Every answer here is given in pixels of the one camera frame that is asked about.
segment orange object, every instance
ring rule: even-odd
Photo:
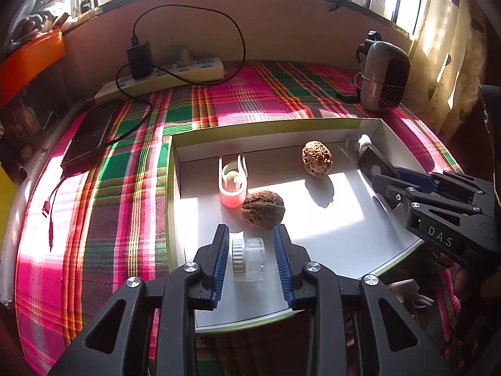
[[[0,64],[0,108],[64,54],[63,33],[58,29],[40,34],[16,50]]]

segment curtain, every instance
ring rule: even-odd
[[[446,144],[478,100],[486,19],[475,0],[423,1],[402,104]]]

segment striped fabric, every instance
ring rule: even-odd
[[[225,67],[228,73],[236,65]],[[337,92],[354,92],[353,76],[322,65],[248,62],[224,85],[185,86],[152,94],[155,108],[149,122],[108,148],[90,172],[62,184],[53,206],[54,246],[49,252],[49,222],[41,210],[61,176],[59,164],[83,119],[79,116],[40,178],[19,246],[15,298],[18,327],[24,355],[34,370],[46,374],[126,278],[137,275],[150,280],[169,272],[164,216],[169,135],[267,120],[375,116],[359,105],[342,104],[336,99]],[[144,105],[128,102],[117,117],[111,137],[130,129],[145,112]],[[425,170],[459,170],[439,140],[410,112],[394,110],[383,119]],[[450,278],[444,284],[445,298],[457,304]],[[440,310],[443,334],[450,339],[455,311],[445,304]],[[245,337],[252,337],[253,332]],[[281,341],[282,354],[294,344],[293,339]],[[153,335],[151,354],[155,342]],[[236,374],[228,369],[245,367],[240,358],[253,360],[257,366],[269,351],[263,348],[268,342],[266,334],[261,334],[256,343],[250,341],[237,355],[235,350],[225,354],[230,349],[226,342],[200,339],[200,363],[207,369],[221,370],[204,374],[222,374],[223,370]]]

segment small plastic jar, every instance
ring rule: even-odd
[[[261,281],[265,275],[265,243],[262,238],[234,239],[231,261],[235,281]]]

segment silver screw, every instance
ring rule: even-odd
[[[141,284],[141,279],[139,277],[130,277],[127,279],[125,282],[127,284],[127,287],[134,288],[137,287],[139,284]]]
[[[199,264],[196,262],[188,262],[183,266],[183,270],[189,273],[193,273],[199,269]]]
[[[379,279],[374,274],[367,274],[367,276],[364,277],[364,282],[367,285],[375,286],[379,283]]]
[[[322,268],[322,266],[320,265],[320,263],[317,263],[317,262],[307,262],[306,263],[306,270],[308,271],[312,271],[312,272],[317,272],[317,271],[320,271],[320,269]]]

